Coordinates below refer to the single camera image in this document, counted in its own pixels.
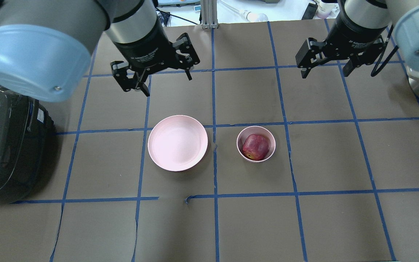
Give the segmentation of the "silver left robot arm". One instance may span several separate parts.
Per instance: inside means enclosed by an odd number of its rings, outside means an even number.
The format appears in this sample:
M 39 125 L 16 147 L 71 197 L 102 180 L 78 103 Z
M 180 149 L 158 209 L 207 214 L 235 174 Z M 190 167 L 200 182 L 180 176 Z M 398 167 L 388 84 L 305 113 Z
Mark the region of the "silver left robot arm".
M 72 96 L 106 33 L 124 61 L 113 61 L 125 92 L 149 96 L 146 81 L 168 68 L 190 71 L 200 58 L 187 33 L 173 43 L 156 0 L 0 0 L 0 85 L 62 102 Z

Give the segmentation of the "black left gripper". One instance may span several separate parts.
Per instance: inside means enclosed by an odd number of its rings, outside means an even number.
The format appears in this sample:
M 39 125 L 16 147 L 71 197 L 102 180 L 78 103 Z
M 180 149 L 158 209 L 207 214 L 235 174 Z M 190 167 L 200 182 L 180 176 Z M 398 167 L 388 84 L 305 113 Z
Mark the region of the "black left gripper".
M 116 36 L 110 40 L 125 58 L 125 61 L 110 63 L 113 78 L 124 92 L 136 90 L 150 97 L 146 81 L 151 74 L 168 68 L 181 69 L 191 81 L 191 70 L 200 63 L 189 35 L 185 32 L 172 43 L 161 22 L 155 22 L 138 40 L 119 40 Z

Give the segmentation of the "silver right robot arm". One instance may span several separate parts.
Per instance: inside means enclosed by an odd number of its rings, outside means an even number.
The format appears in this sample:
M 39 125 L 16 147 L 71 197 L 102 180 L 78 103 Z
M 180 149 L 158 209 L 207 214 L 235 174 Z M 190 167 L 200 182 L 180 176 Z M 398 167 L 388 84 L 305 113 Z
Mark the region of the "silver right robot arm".
M 362 65 L 381 62 L 389 28 L 407 65 L 419 72 L 419 0 L 339 0 L 339 15 L 323 41 L 309 37 L 295 56 L 302 78 L 330 61 L 347 61 L 344 76 Z

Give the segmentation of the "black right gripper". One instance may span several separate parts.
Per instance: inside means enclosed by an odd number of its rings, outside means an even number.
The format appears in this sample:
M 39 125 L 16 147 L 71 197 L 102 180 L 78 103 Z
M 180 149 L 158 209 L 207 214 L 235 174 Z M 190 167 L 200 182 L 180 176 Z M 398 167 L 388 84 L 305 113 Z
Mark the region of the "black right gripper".
M 316 66 L 330 61 L 347 61 L 342 71 L 348 77 L 354 69 L 371 65 L 385 49 L 383 28 L 365 28 L 348 19 L 337 18 L 323 41 L 308 37 L 295 55 L 301 77 L 306 79 Z

